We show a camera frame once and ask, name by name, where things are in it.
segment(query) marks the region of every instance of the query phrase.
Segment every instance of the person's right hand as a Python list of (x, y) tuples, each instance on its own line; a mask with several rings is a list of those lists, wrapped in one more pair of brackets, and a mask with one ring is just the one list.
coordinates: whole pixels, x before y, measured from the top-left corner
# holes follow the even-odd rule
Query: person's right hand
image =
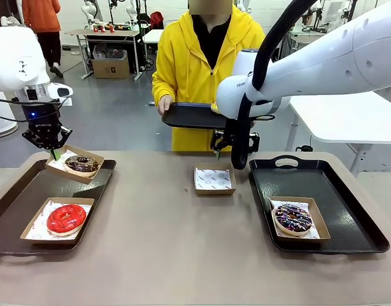
[(160, 116), (163, 116), (164, 112), (169, 110), (171, 103), (173, 103), (173, 97), (169, 94), (166, 94), (160, 99), (159, 106), (157, 107)]

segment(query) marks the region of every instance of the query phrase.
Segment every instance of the brown paper box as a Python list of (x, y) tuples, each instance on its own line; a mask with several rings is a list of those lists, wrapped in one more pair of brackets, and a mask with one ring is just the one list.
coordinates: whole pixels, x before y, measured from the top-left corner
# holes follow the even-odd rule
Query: brown paper box
[[(85, 151), (85, 150), (82, 150), (82, 149), (79, 149), (79, 148), (76, 148), (76, 147), (72, 147), (70, 145), (63, 146), (61, 149), (59, 149), (59, 153), (63, 154), (67, 150), (70, 150), (71, 152), (74, 152), (75, 154), (78, 154), (78, 155), (88, 156), (88, 157), (94, 158), (99, 163), (99, 169), (101, 169), (102, 164), (104, 163), (104, 160), (105, 160), (105, 158), (103, 158), (102, 156), (93, 154), (93, 153), (91, 153), (89, 151)], [(72, 174), (70, 172), (63, 171), (63, 170), (60, 170), (60, 169), (57, 169), (57, 168), (54, 168), (54, 167), (50, 166), (49, 163), (51, 161), (53, 161), (53, 160), (54, 160), (54, 157), (50, 156), (50, 158), (46, 162), (46, 168), (47, 168), (48, 171), (50, 171), (50, 172), (52, 172), (52, 173), (54, 173), (56, 175), (60, 175), (61, 177), (66, 177), (67, 179), (75, 180), (75, 181), (80, 182), (82, 184), (89, 184), (89, 183), (91, 183), (92, 180), (95, 178), (95, 176), (99, 172), (99, 170), (96, 171), (96, 173), (93, 176), (91, 176), (91, 177), (81, 177), (79, 175), (75, 175), (75, 174)]]
[(129, 78), (129, 61), (127, 58), (118, 59), (93, 59), (94, 76), (96, 78)]
[(327, 229), (323, 216), (320, 213), (318, 206), (316, 204), (315, 199), (313, 198), (298, 198), (298, 197), (293, 197), (293, 196), (272, 196), (269, 198), (270, 200), (273, 201), (287, 201), (287, 202), (300, 202), (300, 203), (307, 203), (309, 206), (309, 213), (311, 216), (311, 219), (313, 220), (314, 225), (316, 226), (318, 235), (320, 236), (320, 239), (301, 239), (299, 237), (281, 237), (278, 235), (279, 239), (282, 240), (297, 240), (297, 241), (302, 241), (302, 242), (321, 242), (322, 240), (327, 240), (330, 239), (330, 233), (329, 230)]
[(28, 232), (31, 229), (31, 226), (34, 224), (35, 220), (38, 218), (40, 213), (43, 211), (45, 206), (48, 204), (48, 202), (53, 201), (56, 203), (62, 203), (62, 204), (77, 204), (77, 205), (90, 205), (92, 206), (94, 204), (94, 199), (84, 199), (84, 198), (48, 198), (44, 204), (40, 207), (38, 212), (34, 215), (34, 217), (31, 219), (27, 227), (24, 229), (22, 235), (20, 236), (21, 239), (27, 240), (31, 242), (32, 244), (75, 244), (76, 239), (78, 238), (78, 235), (81, 232), (82, 226), (80, 230), (78, 231), (77, 236), (75, 236), (75, 239), (70, 239), (70, 240), (34, 240), (34, 239), (26, 239), (26, 236)]
[[(229, 170), (229, 176), (231, 178), (231, 189), (218, 189), (218, 190), (204, 190), (204, 189), (197, 189), (196, 184), (196, 170), (197, 169), (205, 169), (205, 170)], [(236, 190), (236, 181), (235, 181), (235, 175), (234, 175), (234, 168), (229, 163), (199, 163), (195, 165), (194, 168), (194, 187), (195, 187), (195, 193), (197, 193), (199, 196), (230, 196), (234, 194)]]

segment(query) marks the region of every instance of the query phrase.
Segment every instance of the red backpack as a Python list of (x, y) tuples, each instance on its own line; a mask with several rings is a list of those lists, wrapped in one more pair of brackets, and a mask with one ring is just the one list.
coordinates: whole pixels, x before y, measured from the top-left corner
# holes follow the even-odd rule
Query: red backpack
[(150, 28), (152, 30), (154, 29), (164, 29), (164, 24), (163, 24), (163, 15), (159, 11), (155, 11), (150, 15)]

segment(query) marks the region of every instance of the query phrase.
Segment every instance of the black tray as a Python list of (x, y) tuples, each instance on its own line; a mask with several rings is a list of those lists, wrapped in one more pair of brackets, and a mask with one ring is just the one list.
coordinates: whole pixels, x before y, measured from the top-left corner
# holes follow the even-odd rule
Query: black tray
[[(41, 160), (18, 180), (0, 199), (0, 255), (61, 255), (71, 252), (80, 243), (92, 215), (108, 185), (116, 161), (105, 160), (89, 185), (55, 175)], [(48, 198), (90, 198), (94, 204), (81, 227), (75, 244), (32, 244), (20, 239), (30, 220)]]
[[(293, 159), (297, 166), (277, 166), (281, 159)], [(279, 156), (250, 161), (251, 185), (258, 209), (266, 219), (273, 243), (287, 252), (319, 254), (382, 253), (389, 242), (329, 163)], [(279, 239), (271, 216), (270, 196), (314, 198), (329, 230), (325, 242), (289, 242)]]
[(210, 104), (173, 103), (162, 121), (174, 128), (224, 130), (227, 118), (214, 113)]

